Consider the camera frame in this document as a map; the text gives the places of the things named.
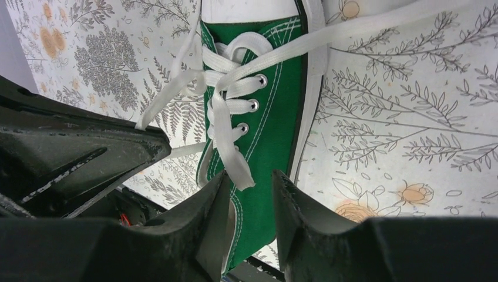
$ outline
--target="floral tablecloth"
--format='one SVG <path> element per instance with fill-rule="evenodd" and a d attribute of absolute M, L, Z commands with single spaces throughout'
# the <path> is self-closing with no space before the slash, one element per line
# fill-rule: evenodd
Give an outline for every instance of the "floral tablecloth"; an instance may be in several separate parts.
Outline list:
<path fill-rule="evenodd" d="M 372 14 L 366 0 L 323 2 L 327 24 Z M 40 94 L 134 121 L 169 82 L 199 9 L 194 0 L 6 3 Z M 355 221 L 495 216 L 497 28 L 497 3 L 485 0 L 331 45 L 297 185 Z M 199 38 L 189 55 L 183 69 L 200 68 Z M 178 97 L 153 125 L 174 147 L 203 142 L 203 101 Z M 197 191 L 199 157 L 163 160 L 125 184 L 169 209 Z M 255 256 L 278 267 L 276 250 Z"/>

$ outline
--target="metal eyelet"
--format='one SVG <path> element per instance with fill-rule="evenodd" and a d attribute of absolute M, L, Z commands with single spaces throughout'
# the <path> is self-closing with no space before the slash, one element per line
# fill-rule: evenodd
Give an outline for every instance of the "metal eyelet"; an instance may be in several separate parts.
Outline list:
<path fill-rule="evenodd" d="M 248 101 L 253 103 L 253 105 L 251 106 L 251 110 L 249 111 L 250 113 L 254 113 L 255 111 L 257 111 L 260 108 L 260 103 L 258 102 L 258 100 L 249 99 Z"/>
<path fill-rule="evenodd" d="M 256 75 L 255 77 L 260 78 L 261 86 L 260 89 L 265 88 L 268 85 L 268 78 L 260 73 L 259 75 Z"/>
<path fill-rule="evenodd" d="M 249 131 L 249 125 L 247 123 L 245 123 L 245 122 L 239 123 L 237 125 L 237 127 L 240 127 L 240 129 L 242 130 L 242 134 L 243 135 L 246 135 L 247 132 Z"/>

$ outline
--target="shoe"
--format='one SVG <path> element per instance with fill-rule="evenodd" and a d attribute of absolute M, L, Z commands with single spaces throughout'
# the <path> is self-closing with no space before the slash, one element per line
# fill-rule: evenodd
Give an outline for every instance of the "shoe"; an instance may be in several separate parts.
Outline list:
<path fill-rule="evenodd" d="M 222 169 L 234 183 L 228 222 L 233 226 L 228 230 L 232 240 L 223 271 L 275 237 L 271 171 L 280 169 L 295 178 L 327 67 L 327 44 L 468 3 L 420 0 L 389 13 L 325 27 L 321 1 L 299 0 L 294 4 L 297 14 L 287 18 L 202 22 L 204 70 L 180 73 L 181 58 L 196 34 L 197 27 L 192 28 L 173 65 L 175 78 L 144 111 L 136 128 L 144 128 L 178 93 L 204 95 L 208 129 L 198 184 L 202 186 Z M 193 80 L 196 88 L 188 89 Z M 204 145 L 173 149 L 171 155 L 194 153 L 200 146 Z"/>

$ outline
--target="shoelace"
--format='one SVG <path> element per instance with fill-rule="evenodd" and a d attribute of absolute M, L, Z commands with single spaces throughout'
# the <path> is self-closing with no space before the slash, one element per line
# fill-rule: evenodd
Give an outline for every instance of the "shoelace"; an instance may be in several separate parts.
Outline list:
<path fill-rule="evenodd" d="M 337 40 L 409 24 L 470 3 L 470 0 L 418 0 L 384 14 L 327 26 L 302 35 L 276 49 L 273 49 L 263 36 L 255 32 L 246 32 L 235 38 L 228 46 L 217 43 L 216 53 L 203 46 L 203 62 L 212 70 L 189 69 L 181 72 L 181 60 L 193 43 L 197 21 L 173 61 L 171 67 L 173 79 L 143 112 L 135 128 L 145 130 L 154 117 L 179 93 L 186 96 L 200 96 L 204 94 L 207 86 L 213 86 L 213 97 L 207 102 L 207 117 L 210 121 L 208 138 L 218 149 L 221 161 L 235 186 L 239 190 L 253 187 L 255 183 L 249 165 L 234 145 L 234 142 L 246 134 L 249 128 L 246 124 L 232 128 L 230 116 L 257 110 L 257 101 L 235 99 L 254 93 L 263 87 L 266 78 L 254 73 Z M 247 49 L 258 57 L 245 65 L 240 65 Z M 195 90 L 190 90 L 187 85 L 193 80 L 197 80 L 197 85 Z M 202 152 L 204 146 L 205 143 L 201 143 L 173 149 L 169 157 Z"/>

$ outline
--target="green shoe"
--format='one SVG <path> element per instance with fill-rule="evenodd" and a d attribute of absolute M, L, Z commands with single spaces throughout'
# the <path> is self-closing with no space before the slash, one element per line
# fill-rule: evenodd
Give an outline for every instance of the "green shoe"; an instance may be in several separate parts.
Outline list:
<path fill-rule="evenodd" d="M 220 74 L 246 65 L 257 55 L 308 33 L 311 20 L 315 29 L 323 27 L 320 1 L 304 2 L 295 6 L 296 16 L 283 19 L 245 23 L 202 22 L 207 84 L 214 86 Z M 291 178 L 295 177 L 327 65 L 326 49 L 319 48 L 309 56 L 314 57 L 295 57 L 251 73 L 237 82 L 241 85 L 231 85 L 233 88 L 229 87 L 224 92 L 231 114 L 230 129 L 233 128 L 231 134 L 234 141 L 230 140 L 233 143 L 228 146 L 235 145 L 234 151 L 238 155 L 228 153 L 229 158 L 241 159 L 248 164 L 248 167 L 241 167 L 234 173 L 230 171 L 234 165 L 220 156 L 219 147 L 226 145 L 221 145 L 215 138 L 216 127 L 211 124 L 214 121 L 213 112 L 216 112 L 211 104 L 214 87 L 208 87 L 204 94 L 208 142 L 197 171 L 198 184 L 202 186 L 225 168 L 232 181 L 239 183 L 231 189 L 232 216 L 227 230 L 230 240 L 226 246 L 224 271 L 231 270 L 275 238 L 271 172 L 280 169 Z M 247 89 L 243 89 L 243 83 L 248 85 Z M 249 170 L 249 177 L 239 173 Z"/>

